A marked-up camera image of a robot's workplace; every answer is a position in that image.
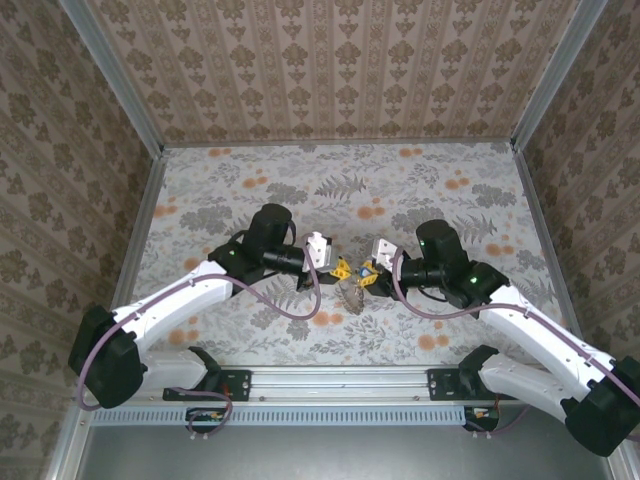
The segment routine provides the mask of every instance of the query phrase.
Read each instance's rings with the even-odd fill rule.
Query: metal bar
[[[411,144],[423,145],[429,143],[509,143],[510,139],[506,137],[485,137],[485,138],[340,138],[336,140],[271,140],[265,142],[204,142],[204,143],[167,143],[165,148],[206,148],[206,147],[283,147],[287,145],[398,145]]]
[[[127,305],[131,300],[166,166],[167,160],[164,158],[159,158],[151,164],[147,186],[140,202],[136,223],[133,226],[127,253],[122,263],[122,271],[111,300],[112,308]]]
[[[95,413],[92,426],[185,426],[189,407],[119,407]],[[398,426],[464,425],[462,406],[297,406],[236,405],[229,426]],[[216,425],[196,421],[194,426]]]
[[[248,404],[262,406],[491,406],[493,399],[477,401],[433,401],[429,398],[427,370],[443,365],[412,367],[231,367],[251,370]],[[161,391],[140,392],[128,406],[166,405]],[[206,402],[172,402],[172,405],[203,406]],[[522,405],[505,401],[505,405]]]
[[[583,338],[582,330],[580,329],[580,324],[578,323],[578,317],[576,316],[576,312],[573,309],[573,303],[571,302],[571,297],[569,296],[569,290],[567,289],[567,284],[564,281],[564,276],[562,275],[562,270],[560,269],[560,263],[558,262],[558,257],[556,255],[555,249],[553,248],[553,242],[551,241],[551,235],[549,234],[549,229],[547,228],[547,223],[544,219],[544,214],[542,213],[542,207],[540,207],[540,200],[538,200],[536,188],[533,185],[533,180],[531,178],[531,174],[529,173],[529,167],[527,166],[527,162],[524,158],[524,153],[522,153],[522,150],[516,150],[516,152],[514,153],[514,160],[516,162],[516,166],[518,167],[518,173],[520,174],[520,180],[522,181],[524,194],[526,195],[527,202],[529,203],[529,210],[531,211],[533,224],[536,227],[538,239],[540,240],[540,246],[542,247],[542,252],[544,253],[544,259],[547,263],[549,276],[551,277],[551,283],[553,283],[553,289],[555,290],[556,297],[558,298],[560,312],[562,313],[564,319],[567,321],[570,331],[576,337]]]
[[[623,442],[607,461],[614,480],[640,479],[640,464],[632,442]]]
[[[93,16],[88,2],[61,0],[71,22],[78,30],[80,38],[89,49],[118,102],[129,117],[133,128],[149,151],[151,158],[159,158],[162,135],[149,116],[145,103],[138,97],[126,69],[120,64],[103,33],[103,29]]]
[[[89,435],[92,414],[71,407],[62,423],[58,442],[51,457],[47,480],[73,480],[76,478],[84,446]]]
[[[524,150],[527,146],[606,4],[607,0],[586,0],[578,4],[569,26],[549,60],[547,69],[513,131],[512,137],[517,149]]]

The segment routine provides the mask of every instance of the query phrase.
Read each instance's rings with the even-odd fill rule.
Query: patterned wallpaper
[[[109,304],[149,156],[56,1],[0,2],[0,478],[38,478],[82,310]]]
[[[529,206],[505,143],[177,148],[145,246],[134,296],[141,298],[195,268],[211,249],[247,228],[268,202],[289,208],[300,235],[319,230],[352,268],[384,237],[416,256],[415,229],[444,218],[471,258],[495,265],[539,308],[561,322]],[[242,293],[213,305],[158,341],[155,349],[198,345],[227,365],[455,364],[481,343],[520,360],[523,350],[481,321],[420,319],[391,299],[364,295],[351,314],[343,285],[322,286],[310,321],[274,314]],[[292,276],[257,285],[278,306],[307,313],[315,298]],[[455,310],[417,292],[431,313]]]
[[[611,0],[525,156],[587,339],[640,354],[640,3]]]
[[[578,0],[89,0],[170,144],[508,137]]]

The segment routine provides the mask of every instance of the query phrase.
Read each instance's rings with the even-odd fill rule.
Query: black motor joint
[[[422,258],[412,259],[403,252],[400,266],[399,285],[405,296],[409,288],[438,288],[448,303],[462,309],[489,303],[493,292],[509,284],[507,277],[491,265],[469,260],[458,233],[446,221],[421,224],[416,237]],[[387,271],[367,290],[398,300]]]
[[[295,236],[291,212],[282,205],[266,204],[253,216],[240,241],[235,235],[211,252],[208,260],[217,262],[229,276],[247,285],[262,280],[267,269],[302,276],[304,247],[285,245],[289,230]],[[241,290],[234,285],[233,294]]]

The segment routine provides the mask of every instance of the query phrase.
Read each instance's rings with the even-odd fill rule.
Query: table surface
[[[317,230],[333,237],[352,267],[366,259],[376,237],[417,256],[415,228],[444,218],[470,258],[500,269],[562,323],[507,143],[183,148],[164,156],[136,299],[193,269],[271,202],[293,212],[299,234]],[[312,308],[311,292],[296,293],[293,277],[278,275],[257,288],[292,312]],[[350,315],[339,290],[322,286],[321,311],[308,322],[279,317],[243,293],[185,319],[153,348],[199,345],[227,365],[407,365],[455,364],[485,343],[531,360],[470,316],[429,321],[368,294],[364,311]],[[453,310],[417,292],[409,300],[431,313]]]

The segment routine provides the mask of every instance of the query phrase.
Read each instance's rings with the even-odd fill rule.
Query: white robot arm
[[[239,232],[171,285],[113,312],[101,306],[89,310],[69,356],[69,366],[80,377],[79,390],[86,385],[99,406],[112,408],[138,390],[191,390],[201,386],[208,375],[217,375],[211,368],[217,367],[215,361],[197,347],[179,353],[150,352],[149,348],[188,316],[243,289],[266,301],[250,287],[264,278],[266,270],[297,275],[301,289],[309,286],[310,273],[317,278],[316,272],[335,267],[337,257],[330,238],[314,232],[303,248],[285,245],[290,228],[293,233],[286,208],[265,205],[247,231]]]
[[[416,235],[419,259],[398,252],[388,240],[374,243],[372,263],[379,273],[366,288],[435,319],[408,304],[406,292],[438,287],[447,302],[503,332],[547,370],[520,364],[482,345],[459,365],[462,389],[469,398],[479,390],[518,398],[565,423],[590,451],[610,455],[640,422],[640,364],[631,357],[616,361],[578,339],[535,308],[495,268],[469,261],[457,233],[444,220],[420,225]]]

